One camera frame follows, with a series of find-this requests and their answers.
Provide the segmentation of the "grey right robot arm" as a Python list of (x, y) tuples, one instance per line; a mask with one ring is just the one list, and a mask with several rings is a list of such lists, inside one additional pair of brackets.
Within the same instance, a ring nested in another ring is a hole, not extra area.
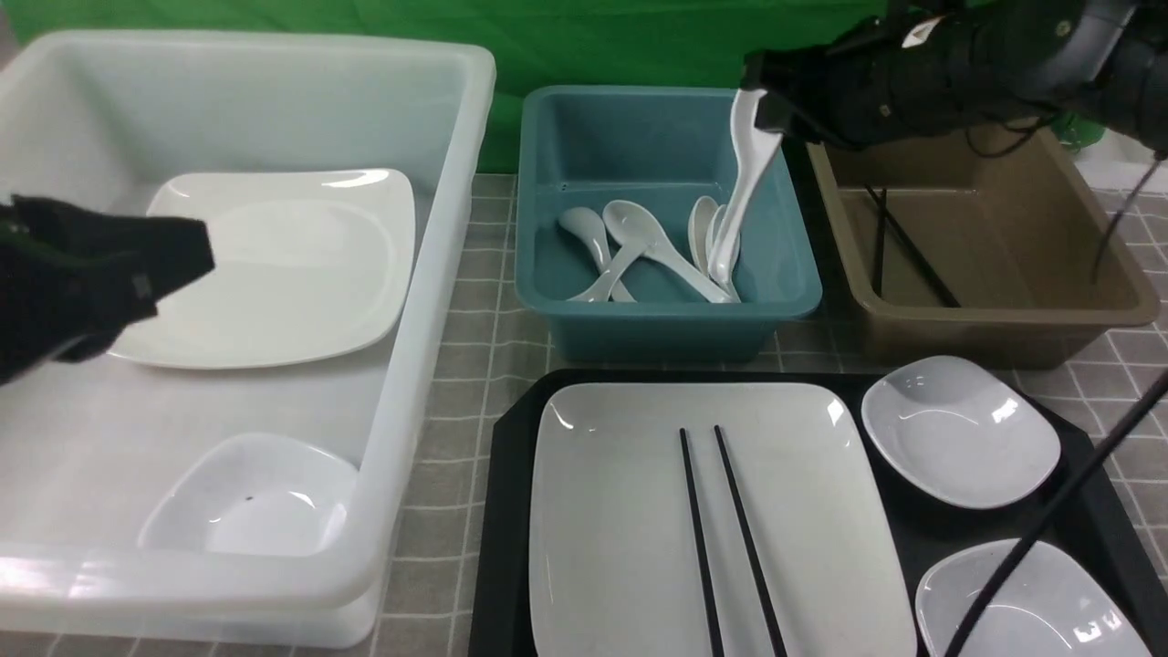
[(858, 151), (1076, 115), (1164, 152), (1163, 1), (890, 1), (833, 42), (748, 54), (755, 126)]

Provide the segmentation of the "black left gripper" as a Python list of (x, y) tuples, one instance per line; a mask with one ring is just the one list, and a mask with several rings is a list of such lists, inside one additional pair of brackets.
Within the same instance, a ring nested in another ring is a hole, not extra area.
[(130, 325), (213, 274), (204, 221), (14, 195), (1, 212), (1, 380), (111, 350)]

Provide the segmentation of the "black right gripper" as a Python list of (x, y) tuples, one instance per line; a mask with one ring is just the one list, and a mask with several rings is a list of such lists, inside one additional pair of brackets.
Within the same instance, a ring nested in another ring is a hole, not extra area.
[(797, 141), (860, 151), (989, 123), (1047, 117), (997, 79), (993, 9), (889, 11), (833, 42), (760, 49), (744, 58), (741, 90), (752, 125)]

